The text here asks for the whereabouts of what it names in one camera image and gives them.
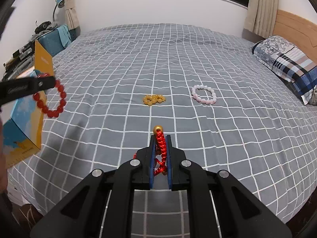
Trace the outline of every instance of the bed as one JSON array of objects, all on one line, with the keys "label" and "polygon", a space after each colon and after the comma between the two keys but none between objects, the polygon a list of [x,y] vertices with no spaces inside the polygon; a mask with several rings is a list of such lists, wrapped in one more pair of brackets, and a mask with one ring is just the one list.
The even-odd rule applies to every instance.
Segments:
[{"label": "bed", "polygon": [[[254,58],[252,45],[176,24],[81,35],[53,60],[65,110],[44,120],[41,152],[9,169],[10,181],[46,214],[93,169],[132,159],[159,124],[189,160],[230,171],[286,223],[316,188],[317,107],[304,106]],[[212,87],[216,104],[194,100],[196,84]],[[149,107],[147,94],[166,101]],[[47,97],[56,107],[58,94]],[[186,192],[168,190],[163,175],[153,190],[135,192],[132,237],[140,236],[189,237]]]}]

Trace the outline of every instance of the beige curtain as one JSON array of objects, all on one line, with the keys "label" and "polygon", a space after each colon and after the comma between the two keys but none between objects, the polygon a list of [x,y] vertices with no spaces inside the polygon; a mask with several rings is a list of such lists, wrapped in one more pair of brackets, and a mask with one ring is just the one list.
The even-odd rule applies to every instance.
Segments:
[{"label": "beige curtain", "polygon": [[249,0],[244,28],[264,38],[272,36],[278,0]]},{"label": "beige curtain", "polygon": [[79,26],[74,0],[65,0],[65,19],[68,29],[74,29]]}]

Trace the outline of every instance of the white wall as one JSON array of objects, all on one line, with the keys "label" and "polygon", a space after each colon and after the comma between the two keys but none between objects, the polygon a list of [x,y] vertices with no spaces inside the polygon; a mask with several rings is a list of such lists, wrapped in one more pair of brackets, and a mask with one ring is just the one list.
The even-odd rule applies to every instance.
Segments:
[{"label": "white wall", "polygon": [[247,9],[224,0],[75,0],[82,33],[114,25],[178,23],[241,36]]},{"label": "white wall", "polygon": [[[16,7],[11,15],[0,40],[0,80],[5,72],[3,64],[12,54],[24,46],[34,34],[35,22],[53,21],[55,0],[15,0]],[[58,14],[55,20],[63,20],[63,14]],[[10,116],[11,106],[2,107],[1,119],[6,121]]]},{"label": "white wall", "polygon": [[317,13],[309,0],[279,0],[278,8],[317,24]]}]

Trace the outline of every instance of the pink bead bracelet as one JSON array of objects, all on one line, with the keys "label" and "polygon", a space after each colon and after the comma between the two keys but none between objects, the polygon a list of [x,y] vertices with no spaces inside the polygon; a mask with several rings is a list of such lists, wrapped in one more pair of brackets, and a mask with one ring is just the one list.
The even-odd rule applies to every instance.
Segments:
[{"label": "pink bead bracelet", "polygon": [[[196,93],[196,89],[204,89],[204,90],[207,90],[209,92],[211,92],[211,95],[212,95],[212,99],[204,99],[204,98],[201,98],[197,93]],[[204,86],[204,85],[195,85],[192,89],[191,89],[191,93],[194,97],[194,99],[196,99],[197,102],[201,102],[202,104],[206,104],[206,105],[212,105],[214,103],[216,103],[217,101],[217,97],[216,97],[216,93],[215,91],[208,87],[208,86]]]}]

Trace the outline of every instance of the pillow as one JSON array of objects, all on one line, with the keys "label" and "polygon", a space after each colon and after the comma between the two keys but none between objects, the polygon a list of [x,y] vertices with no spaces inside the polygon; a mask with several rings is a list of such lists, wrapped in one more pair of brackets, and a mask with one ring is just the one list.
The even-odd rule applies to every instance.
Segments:
[{"label": "pillow", "polygon": [[[286,80],[283,80],[281,77],[279,77],[280,80],[285,84],[285,86],[299,99],[302,101],[302,97],[297,92],[296,88],[294,87],[294,84],[292,82],[287,82]],[[313,90],[312,97],[308,101],[308,104],[317,106],[317,89]]]},{"label": "pillow", "polygon": [[317,85],[317,66],[297,46],[280,36],[271,36],[252,47],[252,54],[277,76],[293,83],[308,104]]}]

